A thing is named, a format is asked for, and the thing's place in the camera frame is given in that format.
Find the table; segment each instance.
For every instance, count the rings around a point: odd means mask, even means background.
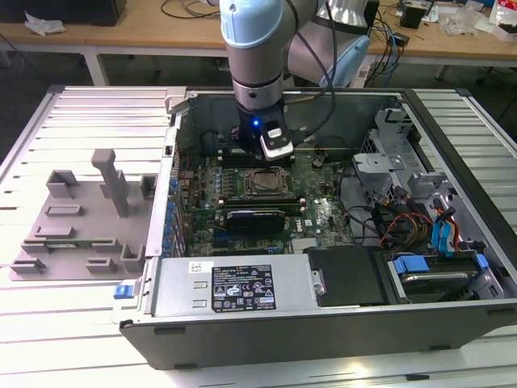
[[[394,0],[382,0],[380,11]],[[225,42],[217,19],[172,19],[160,11],[162,0],[128,0],[126,10],[114,27],[66,25],[67,32],[46,37],[30,32],[21,23],[0,23],[0,32],[21,51],[79,53],[86,59],[93,83],[109,84],[100,54],[226,57]],[[177,2],[169,12],[183,15]],[[213,11],[200,6],[201,11]],[[397,27],[398,18],[384,14],[396,32],[410,37],[401,61],[428,65],[517,66],[517,44],[504,43],[491,34],[445,36],[437,23],[421,24],[418,30]],[[363,67],[384,52],[385,42],[374,32]],[[10,49],[0,40],[0,50]],[[361,79],[354,86],[362,86]]]
[[[503,145],[507,138],[500,127],[484,111],[474,114],[474,102],[455,91],[417,93],[430,111],[438,112],[433,113],[438,124],[485,189],[499,200],[508,198],[497,204],[499,208],[514,204],[517,161],[512,155],[517,153]],[[44,97],[0,166],[0,264],[16,257],[19,241],[48,194],[44,182],[52,169],[71,169],[80,180],[100,181],[90,157],[96,147],[107,146],[115,148],[117,168],[124,170],[126,180],[158,171],[170,119],[165,95],[165,87],[67,87]],[[430,147],[422,149],[431,156]],[[438,166],[435,159],[430,161]],[[498,184],[496,175],[504,185]],[[510,211],[505,215],[513,216]],[[473,388],[517,381],[517,326],[497,329],[450,351],[156,371],[118,331],[111,311],[117,284],[12,283],[7,270],[0,269],[0,386]],[[410,381],[411,374],[430,379]]]

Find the power supply label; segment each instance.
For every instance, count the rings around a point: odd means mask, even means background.
[[[212,310],[216,313],[276,310],[271,265],[213,267]]]

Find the motherboard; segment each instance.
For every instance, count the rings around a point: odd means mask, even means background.
[[[234,156],[180,153],[187,256],[301,253],[353,243],[337,199],[345,163],[325,163],[313,150],[270,166]]]

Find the open computer chassis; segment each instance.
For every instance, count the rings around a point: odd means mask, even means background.
[[[329,98],[288,106],[289,127]],[[337,99],[312,142],[271,163],[228,141],[230,91],[171,104],[120,324],[151,366],[458,348],[515,319],[515,233],[415,92]]]

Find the green circuit board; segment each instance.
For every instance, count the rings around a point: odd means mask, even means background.
[[[287,254],[293,253],[294,238],[316,238],[321,246],[338,246],[353,243],[350,226],[343,220],[343,212],[336,196],[338,176],[342,162],[324,163],[313,168],[314,152],[298,151],[296,161],[290,167],[268,169],[223,168],[216,158],[198,162],[190,179],[183,181],[183,200],[191,230],[187,234],[187,255],[212,256],[234,254]],[[293,205],[283,204],[286,211],[284,230],[270,236],[235,238],[219,223],[220,217],[231,209],[277,209],[275,200],[260,205],[247,203],[250,192],[266,188],[268,177],[284,182],[283,191],[277,196]],[[232,201],[242,205],[233,205]]]

